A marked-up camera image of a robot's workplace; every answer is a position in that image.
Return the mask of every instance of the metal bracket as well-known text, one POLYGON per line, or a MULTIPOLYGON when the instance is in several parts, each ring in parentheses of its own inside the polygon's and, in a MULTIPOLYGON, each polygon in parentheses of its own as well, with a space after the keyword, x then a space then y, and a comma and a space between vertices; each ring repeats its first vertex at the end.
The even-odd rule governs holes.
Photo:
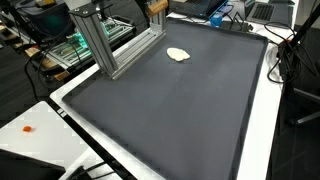
POLYGON ((108 43, 108 33, 99 18, 101 11, 110 8, 107 2, 89 3, 74 10, 70 16, 83 35, 100 70, 112 79, 119 78, 165 36, 165 12, 162 10, 150 18, 150 28, 141 33, 116 57, 108 43))

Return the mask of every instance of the table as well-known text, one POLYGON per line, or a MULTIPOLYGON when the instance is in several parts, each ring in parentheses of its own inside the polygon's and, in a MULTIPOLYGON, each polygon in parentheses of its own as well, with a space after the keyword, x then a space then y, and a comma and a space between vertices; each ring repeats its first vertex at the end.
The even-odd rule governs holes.
MULTIPOLYGON (((103 161, 43 101, 1 128, 0 137, 0 149, 64 167, 66 173, 61 180, 67 179, 80 165, 86 169, 103 161), (22 131, 27 125, 33 128, 29 133, 22 131)), ((104 165, 89 172, 89 175, 96 177, 109 172, 112 172, 112 169, 104 165)), ((116 174, 104 179, 111 178, 121 179, 116 174)))
MULTIPOLYGON (((293 24, 297 14, 299 0, 296 0, 293 14, 293 24)), ((263 30, 263 26, 259 24, 250 23, 254 27, 253 32, 267 36, 268 38, 279 42, 274 35, 263 30)), ((271 28, 280 35, 289 36, 290 31, 279 28, 271 28)), ((126 45, 115 51, 116 56, 122 49, 130 45, 126 45)), ((267 79, 267 72, 276 61, 277 48, 274 45, 269 45, 265 54, 264 62, 262 64, 259 81, 256 89, 255 99, 253 102, 251 115, 248 124, 247 135, 243 147, 238 180, 262 180, 265 179, 271 146, 274 136, 274 130, 277 120, 279 103, 282 95, 282 86, 274 84, 267 79)), ((62 86, 57 91, 50 95, 50 98, 58 104, 70 117, 72 117, 81 127, 83 127, 89 134, 91 134, 111 155, 114 156, 125 168, 127 168, 137 179, 164 179, 149 167, 144 165, 141 161, 128 153, 121 146, 115 143, 110 137, 95 128, 74 110, 68 107, 63 101, 62 97, 74 89, 81 82, 90 77, 93 73, 98 71, 97 65, 92 66, 72 81, 62 86)))

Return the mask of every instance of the desk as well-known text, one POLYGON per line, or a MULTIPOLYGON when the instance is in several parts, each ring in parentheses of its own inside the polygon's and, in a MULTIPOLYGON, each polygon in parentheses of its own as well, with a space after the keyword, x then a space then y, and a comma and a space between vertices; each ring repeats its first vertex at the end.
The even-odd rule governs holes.
MULTIPOLYGON (((66 169, 66 179, 76 168, 89 168, 103 160, 45 102, 40 102, 0 129, 0 149, 56 164, 66 169), (23 132, 29 125, 32 132, 23 132)), ((101 166, 92 172, 96 177, 112 172, 101 166)), ((112 174, 105 179, 120 179, 112 174)))
MULTIPOLYGON (((295 20, 299 1, 296 1, 293 19, 295 20)), ((270 36, 270 33, 261 30, 261 25, 253 24, 257 33, 270 36)), ((288 35, 287 30, 271 28, 281 35, 288 35)), ((114 52, 116 56, 122 50, 114 52)), ((262 180, 265 179, 279 103, 282 94, 282 86, 274 84, 267 79, 267 72, 273 66, 276 59, 277 48, 269 45, 264 57, 259 81, 255 93, 251 115, 248 124, 247 135, 245 138, 243 153, 238 172, 238 180, 262 180)), ((81 82, 98 71, 97 65, 92 66, 75 79, 62 86, 60 89, 50 95, 51 99, 57 103, 69 116, 71 116, 80 126, 91 134, 111 155, 114 156, 125 168, 127 168, 137 179, 163 179, 156 172, 144 165, 141 161, 128 153, 121 146, 115 143, 111 138, 95 128, 74 110, 69 108, 63 101, 62 97, 74 89, 81 82)))

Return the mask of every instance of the black mat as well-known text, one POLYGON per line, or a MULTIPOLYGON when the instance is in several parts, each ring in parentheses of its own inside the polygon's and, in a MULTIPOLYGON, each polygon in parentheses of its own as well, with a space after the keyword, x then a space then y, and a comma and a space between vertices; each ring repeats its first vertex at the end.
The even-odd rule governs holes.
POLYGON ((96 73, 64 101, 168 179, 235 179, 267 40, 169 21, 117 81, 96 73), (169 47, 191 58, 170 60, 169 47))

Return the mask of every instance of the floor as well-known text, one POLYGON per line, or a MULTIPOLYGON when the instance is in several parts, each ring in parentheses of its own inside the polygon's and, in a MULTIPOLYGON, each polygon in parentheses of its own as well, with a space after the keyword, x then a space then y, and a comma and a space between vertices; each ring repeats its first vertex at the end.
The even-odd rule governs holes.
MULTIPOLYGON (((113 1, 117 2, 113 6, 113 14, 130 17, 136 24, 144 21, 134 1, 113 1)), ((300 0, 297 25, 303 24, 308 17, 312 3, 313 0, 300 0)), ((318 53, 320 19, 313 27, 314 29, 308 33, 305 47, 315 61, 320 60, 320 53, 318 53)), ((145 28, 145 24, 142 24, 138 27, 138 32, 145 28)), ((36 103, 31 86, 23 72, 26 61, 26 58, 16 54, 10 47, 0 49, 0 127, 36 103)), ((49 94, 62 85, 62 83, 51 83, 46 84, 48 89, 44 88, 39 83, 37 73, 31 67, 29 72, 43 100, 47 100, 49 94)), ((303 71, 301 78, 295 82, 295 87, 320 95, 319 79, 313 78, 307 71, 303 71)), ((297 95, 282 99, 267 179, 320 180, 320 119, 299 127, 288 124, 291 120, 317 110, 320 110, 319 105, 297 95)))

